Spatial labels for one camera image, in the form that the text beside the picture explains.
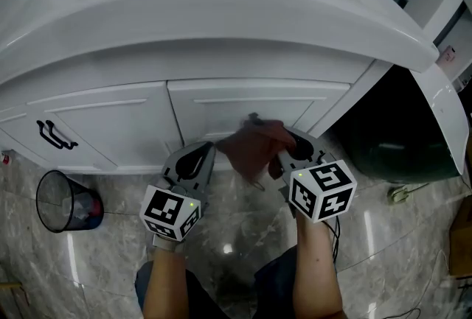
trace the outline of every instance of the trash can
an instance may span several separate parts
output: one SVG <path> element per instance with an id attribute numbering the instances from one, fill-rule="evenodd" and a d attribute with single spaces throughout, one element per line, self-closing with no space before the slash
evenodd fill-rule
<path id="1" fill-rule="evenodd" d="M 411 73 L 391 68 L 334 126 L 371 178 L 428 183 L 458 176 L 443 132 Z"/>
<path id="2" fill-rule="evenodd" d="M 98 193 L 55 170 L 38 184 L 36 210 L 44 227 L 53 233 L 91 230 L 102 222 L 104 213 Z"/>

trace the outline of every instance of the white cabinet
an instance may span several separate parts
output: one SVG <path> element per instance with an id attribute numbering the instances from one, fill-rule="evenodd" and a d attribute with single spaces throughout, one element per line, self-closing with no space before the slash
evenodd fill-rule
<path id="1" fill-rule="evenodd" d="M 169 81 L 170 98 L 185 144 L 216 141 L 257 113 L 307 131 L 349 89 L 310 80 L 220 79 Z"/>
<path id="2" fill-rule="evenodd" d="M 28 106 L 54 114 L 118 173 L 155 172 L 181 148 L 165 82 L 79 91 Z"/>
<path id="3" fill-rule="evenodd" d="M 51 121 L 54 124 L 52 134 L 68 144 L 76 142 L 77 146 L 72 150 L 64 147 L 58 149 L 53 146 L 41 137 L 37 121 L 41 121 L 45 125 L 46 121 Z M 27 105 L 11 108 L 0 112 L 0 129 L 19 144 L 19 147 L 14 147 L 18 152 L 45 167 L 77 172 L 99 172 L 114 168 L 110 161 L 84 142 L 52 113 L 35 113 Z M 46 125 L 43 129 L 44 136 L 60 146 L 49 135 L 48 129 L 49 127 Z"/>

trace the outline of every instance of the black cable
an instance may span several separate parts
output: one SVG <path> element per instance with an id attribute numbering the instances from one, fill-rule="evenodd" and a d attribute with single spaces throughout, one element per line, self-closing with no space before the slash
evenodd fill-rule
<path id="1" fill-rule="evenodd" d="M 334 228 L 326 221 L 323 221 L 323 223 L 333 233 L 333 262 L 334 264 L 336 264 L 336 260 L 338 258 L 338 249 L 339 249 L 339 237 L 341 236 L 341 223 L 339 222 L 339 217 L 336 217 L 336 224 Z"/>
<path id="2" fill-rule="evenodd" d="M 463 176 L 463 175 L 460 175 L 460 178 L 462 179 L 462 182 L 464 183 L 464 185 L 468 188 L 469 192 L 472 193 L 472 189 L 471 189 L 471 187 L 465 182 L 464 176 Z"/>
<path id="3" fill-rule="evenodd" d="M 408 319 L 410 317 L 410 315 L 414 312 L 414 311 L 418 311 L 418 316 L 415 318 L 415 319 L 418 319 L 421 315 L 421 309 L 418 309 L 417 307 L 415 307 L 414 309 L 411 309 L 411 310 L 408 310 L 407 312 L 404 312 L 403 314 L 399 314 L 399 315 L 393 315 L 393 316 L 387 316 L 383 319 L 393 319 L 393 318 L 401 318 L 402 316 L 406 315 L 406 314 L 409 314 L 405 319 Z"/>
<path id="4" fill-rule="evenodd" d="M 252 185 L 255 189 L 259 189 L 261 192 L 265 192 L 266 191 L 266 188 L 261 184 L 259 183 L 258 181 L 255 181 L 255 182 L 249 182 L 250 185 Z"/>

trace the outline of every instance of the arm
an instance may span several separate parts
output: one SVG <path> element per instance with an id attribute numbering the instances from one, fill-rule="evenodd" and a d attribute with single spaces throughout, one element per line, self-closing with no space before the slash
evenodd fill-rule
<path id="1" fill-rule="evenodd" d="M 156 249 L 143 316 L 145 319 L 188 319 L 184 255 Z"/>
<path id="2" fill-rule="evenodd" d="M 327 226 L 296 213 L 298 235 L 294 311 L 296 319 L 345 319 Z"/>

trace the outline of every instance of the gray marble tile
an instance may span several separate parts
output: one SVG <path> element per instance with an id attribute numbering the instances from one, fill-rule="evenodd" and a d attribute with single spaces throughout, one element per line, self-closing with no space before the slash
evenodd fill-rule
<path id="1" fill-rule="evenodd" d="M 339 216 L 339 270 L 371 257 L 419 225 L 413 200 L 389 205 L 386 194 L 390 187 L 381 183 L 357 190 L 349 211 Z"/>
<path id="2" fill-rule="evenodd" d="M 139 214 L 146 188 L 156 180 L 156 175 L 84 175 L 82 183 L 99 193 L 106 212 Z"/>
<path id="3" fill-rule="evenodd" d="M 254 273 L 296 242 L 291 221 L 288 208 L 208 214 L 188 236 L 187 268 L 213 298 L 250 296 Z"/>
<path id="4" fill-rule="evenodd" d="M 21 313 L 21 319 L 48 319 L 49 317 L 41 314 L 38 310 L 30 303 L 28 294 L 25 290 L 14 289 L 13 294 L 15 296 L 15 302 L 18 306 L 18 310 Z"/>
<path id="5" fill-rule="evenodd" d="M 445 259 L 440 252 L 448 246 L 445 242 L 448 238 L 448 223 L 444 218 L 449 217 L 449 214 L 445 214 L 446 212 L 447 209 L 439 207 L 418 228 L 375 255 L 385 270 L 383 289 L 385 294 L 378 299 L 364 300 L 362 305 L 368 307 L 368 311 L 357 317 L 381 319 L 406 312 L 416 307 L 420 300 L 427 304 L 428 297 L 425 292 L 434 287 L 434 284 L 430 284 L 434 281 L 431 276 L 437 273 L 441 278 L 447 276 Z M 358 283 L 364 285 L 364 280 L 359 279 Z M 443 304 L 438 304 L 438 307 L 440 306 L 438 312 L 444 312 L 452 305 L 453 293 L 441 290 L 440 294 Z M 435 316 L 423 314 L 422 318 L 435 318 Z"/>
<path id="6" fill-rule="evenodd" d="M 125 297 L 84 287 L 91 319 L 142 319 L 137 297 Z"/>
<path id="7" fill-rule="evenodd" d="M 32 254 L 32 213 L 34 201 L 0 191 L 3 216 L 2 233 L 10 258 Z"/>
<path id="8" fill-rule="evenodd" d="M 5 175 L 7 174 L 7 166 L 4 164 L 0 164 L 0 189 L 6 189 L 7 188 L 7 183 L 6 183 L 6 178 Z"/>
<path id="9" fill-rule="evenodd" d="M 107 292 L 134 296 L 136 271 L 146 262 L 145 227 L 137 216 L 105 214 L 89 231 L 33 231 L 41 267 Z"/>
<path id="10" fill-rule="evenodd" d="M 452 312 L 459 298 L 459 283 L 448 276 L 445 263 L 435 265 L 431 281 L 418 305 L 425 318 L 446 319 Z"/>
<path id="11" fill-rule="evenodd" d="M 30 306 L 51 319 L 88 319 L 82 287 L 55 273 L 44 272 L 30 259 L 12 260 L 13 273 L 23 284 Z"/>
<path id="12" fill-rule="evenodd" d="M 21 313 L 16 305 L 12 290 L 0 290 L 0 306 L 2 307 L 5 315 L 7 316 L 7 319 L 21 318 Z"/>
<path id="13" fill-rule="evenodd" d="M 338 283 L 348 318 L 359 318 L 376 302 L 389 298 L 385 265 L 379 255 L 338 273 Z"/>
<path id="14" fill-rule="evenodd" d="M 259 183 L 264 191 L 245 182 L 236 171 L 213 172 L 206 189 L 209 205 L 205 213 L 279 210 L 285 204 L 282 194 L 278 191 L 285 185 L 282 179 L 273 180 L 266 172 L 262 174 Z"/>
<path id="15" fill-rule="evenodd" d="M 10 263 L 10 250 L 7 243 L 7 223 L 6 223 L 6 200 L 4 193 L 0 190 L 0 265 Z"/>
<path id="16" fill-rule="evenodd" d="M 10 280 L 10 274 L 7 272 L 7 267 L 0 264 L 0 282 L 7 282 Z"/>
<path id="17" fill-rule="evenodd" d="M 420 219 L 431 216 L 440 206 L 449 203 L 459 208 L 462 199 L 470 194 L 460 177 L 433 182 L 411 193 Z"/>
<path id="18" fill-rule="evenodd" d="M 18 153 L 12 153 L 12 163 L 2 166 L 5 176 L 5 189 L 23 197 L 36 198 L 39 180 L 47 170 L 26 159 Z"/>

